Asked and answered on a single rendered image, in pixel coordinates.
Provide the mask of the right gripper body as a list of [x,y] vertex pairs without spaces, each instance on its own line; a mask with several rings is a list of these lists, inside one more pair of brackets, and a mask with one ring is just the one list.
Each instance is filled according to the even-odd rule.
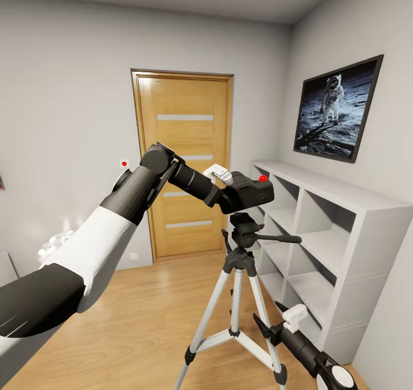
[[291,353],[299,359],[302,349],[312,342],[300,330],[293,334],[288,328],[286,329],[283,326],[285,322],[283,321],[271,329],[270,342],[274,347],[283,342]]

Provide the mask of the digital camera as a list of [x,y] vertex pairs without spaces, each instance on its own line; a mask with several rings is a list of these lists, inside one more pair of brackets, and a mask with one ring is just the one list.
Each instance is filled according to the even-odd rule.
[[274,200],[273,184],[265,175],[261,175],[259,180],[251,180],[239,171],[231,174],[233,184],[225,185],[222,196],[233,203],[233,207],[220,205],[223,214],[244,211]]

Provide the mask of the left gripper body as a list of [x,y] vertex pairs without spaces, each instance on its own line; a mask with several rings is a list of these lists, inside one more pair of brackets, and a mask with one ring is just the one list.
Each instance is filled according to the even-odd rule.
[[208,177],[194,169],[194,175],[189,184],[183,189],[185,192],[203,200],[209,207],[214,207],[223,190],[215,185]]

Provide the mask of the camera tripod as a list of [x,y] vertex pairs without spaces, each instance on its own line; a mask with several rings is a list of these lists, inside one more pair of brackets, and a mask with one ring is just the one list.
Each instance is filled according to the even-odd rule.
[[[235,212],[230,215],[230,222],[235,226],[232,231],[232,239],[237,243],[237,247],[233,251],[228,242],[228,232],[223,229],[222,233],[225,237],[225,247],[227,257],[223,270],[220,274],[220,278],[216,284],[211,299],[207,305],[205,313],[202,317],[200,325],[196,331],[196,335],[188,346],[185,353],[185,363],[181,369],[181,373],[176,381],[173,390],[179,390],[181,383],[186,375],[186,371],[189,368],[191,362],[193,362],[196,354],[203,352],[206,349],[213,348],[217,345],[223,344],[229,340],[238,340],[247,350],[249,350],[254,356],[256,356],[261,362],[268,366],[273,372],[276,382],[280,386],[280,390],[286,390],[287,369],[283,363],[280,363],[276,346],[274,347],[270,342],[270,338],[266,338],[270,355],[263,350],[259,345],[248,338],[244,333],[239,330],[239,315],[240,315],[240,301],[241,301],[241,288],[243,281],[243,271],[247,270],[247,274],[251,281],[252,290],[258,307],[260,319],[267,327],[270,327],[269,318],[266,312],[265,304],[262,297],[262,292],[259,286],[259,281],[255,268],[254,256],[251,251],[247,252],[245,248],[253,246],[258,239],[263,240],[277,240],[286,243],[301,243],[300,236],[268,236],[257,235],[255,232],[259,232],[263,229],[264,224],[258,225],[253,218],[249,216],[247,212]],[[202,339],[204,331],[210,321],[212,313],[216,307],[216,303],[222,293],[222,290],[227,282],[229,274],[232,269],[235,268],[235,277],[233,289],[230,291],[232,295],[232,310],[231,314],[231,327],[220,333],[214,334],[206,339]]]

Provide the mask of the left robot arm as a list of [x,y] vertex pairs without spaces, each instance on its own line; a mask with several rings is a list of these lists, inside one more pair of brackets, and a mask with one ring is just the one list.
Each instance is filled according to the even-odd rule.
[[160,142],[129,168],[83,225],[40,269],[0,287],[0,390],[74,313],[100,298],[145,211],[166,182],[209,207],[233,203],[222,196],[217,178],[232,185],[232,174],[214,164],[203,175]]

